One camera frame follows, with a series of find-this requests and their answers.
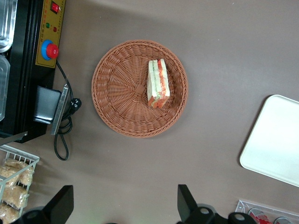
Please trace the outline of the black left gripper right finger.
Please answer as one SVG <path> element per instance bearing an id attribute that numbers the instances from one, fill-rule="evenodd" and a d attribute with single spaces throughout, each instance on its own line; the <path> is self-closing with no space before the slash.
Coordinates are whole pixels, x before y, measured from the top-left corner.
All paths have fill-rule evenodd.
<path id="1" fill-rule="evenodd" d="M 213 206 L 197 204 L 187 185 L 179 184 L 177 208 L 180 224 L 252 224 L 254 219 L 245 213 L 233 212 L 227 218 L 220 216 Z"/>

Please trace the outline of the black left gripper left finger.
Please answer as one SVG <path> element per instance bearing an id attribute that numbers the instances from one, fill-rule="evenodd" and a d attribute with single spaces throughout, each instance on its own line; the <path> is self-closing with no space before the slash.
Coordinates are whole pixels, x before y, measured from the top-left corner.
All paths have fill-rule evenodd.
<path id="1" fill-rule="evenodd" d="M 13 224 L 65 224 L 73 210 L 73 185 L 64 185 L 42 209 L 26 212 Z"/>

